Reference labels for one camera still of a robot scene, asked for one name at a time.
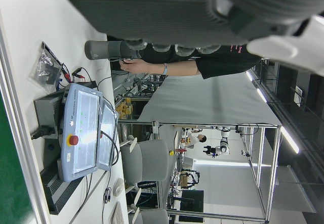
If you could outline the left grey white robot hand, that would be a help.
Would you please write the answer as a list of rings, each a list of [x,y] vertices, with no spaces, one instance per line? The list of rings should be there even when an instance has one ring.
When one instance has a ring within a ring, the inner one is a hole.
[[[323,0],[68,0],[99,32],[135,50],[210,54],[245,45],[323,75]]]

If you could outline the bare person hand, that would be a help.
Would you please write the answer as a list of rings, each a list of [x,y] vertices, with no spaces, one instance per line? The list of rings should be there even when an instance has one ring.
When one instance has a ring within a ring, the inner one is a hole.
[[[123,59],[119,61],[120,68],[132,74],[145,73],[146,62],[142,59]]]

